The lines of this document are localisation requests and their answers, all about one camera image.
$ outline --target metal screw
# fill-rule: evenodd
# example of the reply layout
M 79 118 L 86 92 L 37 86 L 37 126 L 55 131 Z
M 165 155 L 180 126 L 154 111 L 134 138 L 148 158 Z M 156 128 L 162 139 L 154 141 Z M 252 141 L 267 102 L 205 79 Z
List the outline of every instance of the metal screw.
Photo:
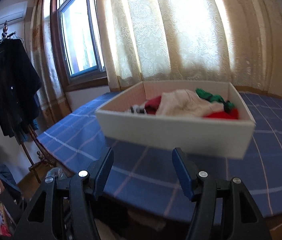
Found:
M 85 177 L 85 176 L 87 176 L 87 171 L 80 171 L 80 172 L 79 172 L 79 176 L 80 176 L 80 177 Z
M 51 183 L 53 181 L 53 177 L 45 178 L 45 183 Z
M 206 178 L 208 176 L 208 173 L 205 172 L 205 171 L 200 171 L 199 176 L 202 177 L 202 178 Z
M 232 180 L 236 184 L 240 184 L 241 183 L 241 180 L 239 178 L 233 178 Z

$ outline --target bed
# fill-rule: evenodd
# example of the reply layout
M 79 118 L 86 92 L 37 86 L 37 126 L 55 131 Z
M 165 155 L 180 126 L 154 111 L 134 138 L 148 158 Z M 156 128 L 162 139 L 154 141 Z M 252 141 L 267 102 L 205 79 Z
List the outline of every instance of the bed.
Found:
M 104 137 L 94 111 L 116 94 L 106 93 L 81 106 L 38 140 L 72 172 L 85 170 L 102 149 L 112 147 L 115 159 L 105 195 L 167 219 L 189 222 L 195 204 L 183 195 L 171 152 Z M 263 216 L 277 215 L 282 213 L 282 100 L 249 93 L 241 96 L 257 123 L 244 159 L 192 155 L 191 160 L 215 178 L 241 178 Z M 218 200 L 216 221 L 221 204 Z

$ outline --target jacket sleeve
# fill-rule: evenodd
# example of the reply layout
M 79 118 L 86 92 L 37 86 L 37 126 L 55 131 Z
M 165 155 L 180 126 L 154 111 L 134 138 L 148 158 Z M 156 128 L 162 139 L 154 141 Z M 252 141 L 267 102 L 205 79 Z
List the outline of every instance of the jacket sleeve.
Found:
M 40 77 L 28 58 L 28 54 L 26 53 L 22 42 L 18 39 L 14 41 L 15 57 L 13 67 L 18 72 L 15 76 L 20 78 L 18 82 L 22 84 L 22 87 L 34 95 L 42 86 Z

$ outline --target patterned curtain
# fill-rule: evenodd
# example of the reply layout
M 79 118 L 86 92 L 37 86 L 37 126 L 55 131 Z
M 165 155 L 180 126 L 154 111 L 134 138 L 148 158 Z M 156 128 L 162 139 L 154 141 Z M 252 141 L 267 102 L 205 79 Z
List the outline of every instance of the patterned curtain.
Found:
M 276 0 L 96 0 L 111 90 L 162 79 L 232 82 L 282 97 Z
M 51 43 L 50 0 L 35 0 L 30 31 L 31 61 L 42 81 L 37 92 L 45 120 L 52 126 L 71 113 L 56 72 Z

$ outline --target window frame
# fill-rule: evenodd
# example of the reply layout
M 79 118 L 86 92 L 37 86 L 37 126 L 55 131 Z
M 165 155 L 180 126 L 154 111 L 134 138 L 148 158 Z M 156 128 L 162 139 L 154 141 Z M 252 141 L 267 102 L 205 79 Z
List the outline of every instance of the window frame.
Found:
M 96 39 L 98 37 L 95 36 L 95 32 L 93 30 L 92 25 L 92 15 L 91 15 L 91 7 L 90 1 L 94 0 L 86 0 L 87 9 L 88 9 L 88 18 L 89 18 L 89 27 L 91 32 L 91 39 L 93 45 L 93 52 L 95 55 L 97 69 L 89 70 L 89 71 L 81 71 L 80 73 L 74 74 L 71 76 L 71 73 L 68 68 L 66 48 L 63 44 L 62 37 L 62 23 L 61 23 L 61 13 L 66 6 L 70 6 L 74 0 L 65 0 L 60 6 L 59 0 L 51 0 L 51 36 L 52 36 L 52 47 L 55 57 L 55 63 L 57 67 L 57 71 L 60 77 L 60 81 L 62 84 L 62 88 L 65 92 L 80 90 L 90 87 L 98 87 L 108 85 L 107 75 L 104 66 L 101 65 L 100 54 L 98 53 L 98 45 Z

